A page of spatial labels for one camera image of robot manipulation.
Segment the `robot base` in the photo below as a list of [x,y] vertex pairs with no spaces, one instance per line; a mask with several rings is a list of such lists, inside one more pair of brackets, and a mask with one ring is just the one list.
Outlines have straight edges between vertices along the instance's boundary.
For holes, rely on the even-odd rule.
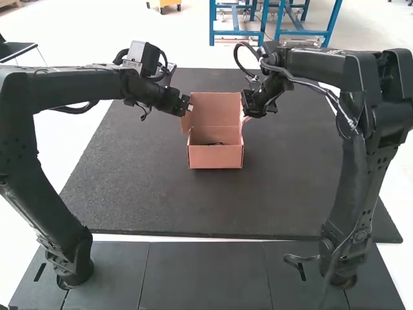
[[[38,250],[10,305],[18,309],[313,310],[322,277],[286,253],[317,254],[317,242],[95,242],[95,274],[81,287],[57,287]],[[377,247],[352,289],[328,290],[325,309],[405,310]]]

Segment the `box flap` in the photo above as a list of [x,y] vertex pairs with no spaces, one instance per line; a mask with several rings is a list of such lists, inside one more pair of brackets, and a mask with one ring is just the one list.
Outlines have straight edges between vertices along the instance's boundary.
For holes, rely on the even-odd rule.
[[181,118],[182,133],[198,126],[240,125],[242,109],[238,92],[193,92],[190,102],[194,108]]

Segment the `robotic arm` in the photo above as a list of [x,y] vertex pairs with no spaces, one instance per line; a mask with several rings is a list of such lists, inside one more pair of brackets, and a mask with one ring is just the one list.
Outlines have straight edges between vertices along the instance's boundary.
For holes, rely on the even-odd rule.
[[[405,49],[351,52],[268,42],[255,55],[268,77],[260,83],[240,66],[251,87],[242,92],[247,116],[277,112],[276,99],[296,83],[326,95],[337,110],[343,164],[333,208],[321,228],[320,254],[314,258],[325,277],[323,294],[328,284],[349,288],[372,242],[372,219],[385,173],[413,128],[412,54]],[[296,78],[334,85],[341,89],[340,97]]]
[[[92,235],[43,173],[37,159],[33,115],[49,109],[86,112],[101,99],[123,99],[127,105],[185,115],[191,108],[189,97],[179,97],[178,89],[169,87],[175,66],[166,61],[159,69],[159,49],[148,43],[141,47],[142,57],[131,59],[129,67],[0,66],[0,193],[35,229],[61,287],[79,286],[93,273]],[[152,77],[158,69],[161,78]],[[90,103],[84,108],[66,107],[86,101]]]

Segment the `floor mat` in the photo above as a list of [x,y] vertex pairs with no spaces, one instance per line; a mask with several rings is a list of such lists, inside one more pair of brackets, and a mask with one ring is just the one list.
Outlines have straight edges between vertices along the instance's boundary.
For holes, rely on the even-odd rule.
[[[239,92],[233,69],[180,68],[183,93]],[[279,112],[245,124],[241,170],[189,170],[176,117],[112,103],[61,197],[95,233],[306,240],[318,238],[341,168],[341,138],[326,99],[296,87]],[[376,242],[402,238],[383,203]]]

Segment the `cart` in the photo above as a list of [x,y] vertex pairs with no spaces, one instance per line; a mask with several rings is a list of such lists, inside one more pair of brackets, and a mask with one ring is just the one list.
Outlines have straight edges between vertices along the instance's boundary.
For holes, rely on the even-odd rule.
[[165,14],[165,7],[170,5],[176,5],[176,9],[181,11],[181,2],[182,0],[148,0],[146,6],[148,8],[152,6],[157,6],[161,15]]

